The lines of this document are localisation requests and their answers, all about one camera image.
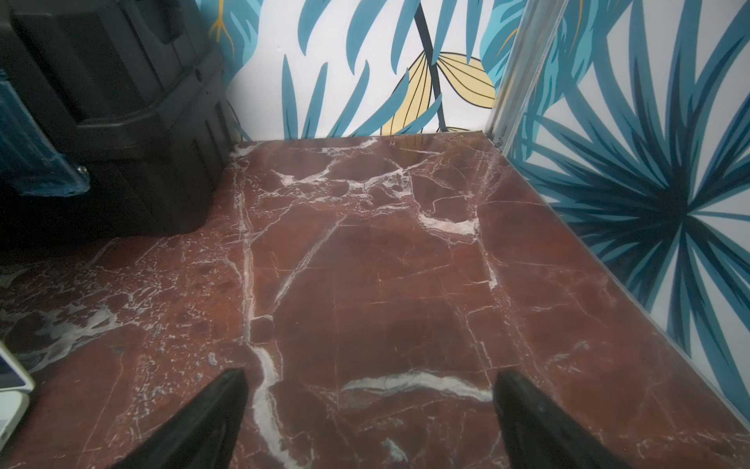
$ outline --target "tropical leaf wallpaper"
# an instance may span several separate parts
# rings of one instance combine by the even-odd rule
[[[749,25],[745,0],[571,0],[509,155],[748,418]]]
[[[245,139],[482,130],[526,0],[196,0]]]

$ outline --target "yellow leaf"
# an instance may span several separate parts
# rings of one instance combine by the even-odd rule
[[[492,107],[495,102],[495,86],[479,59],[472,57],[467,64],[464,54],[442,53],[437,59],[437,65],[464,100],[475,106]]]
[[[421,53],[409,67],[409,88],[406,91],[406,98],[393,119],[380,128],[380,134],[393,135],[419,117],[430,106],[431,91],[430,68],[425,59],[425,53]]]

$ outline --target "black bin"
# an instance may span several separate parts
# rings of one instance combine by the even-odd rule
[[[91,188],[0,187],[0,246],[200,227],[231,147],[224,60],[194,0],[0,0],[0,68]]]

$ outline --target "red marble floor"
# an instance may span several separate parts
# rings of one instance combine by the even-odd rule
[[[4,254],[38,391],[2,467],[107,467],[227,367],[233,467],[508,467],[518,367],[635,467],[746,467],[750,435],[480,133],[263,143],[205,226]]]

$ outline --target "white tablet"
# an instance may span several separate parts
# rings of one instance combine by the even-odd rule
[[[26,393],[33,389],[32,377],[0,342],[0,449],[29,407]]]
[[[34,380],[23,365],[0,342],[0,391],[31,392]]]

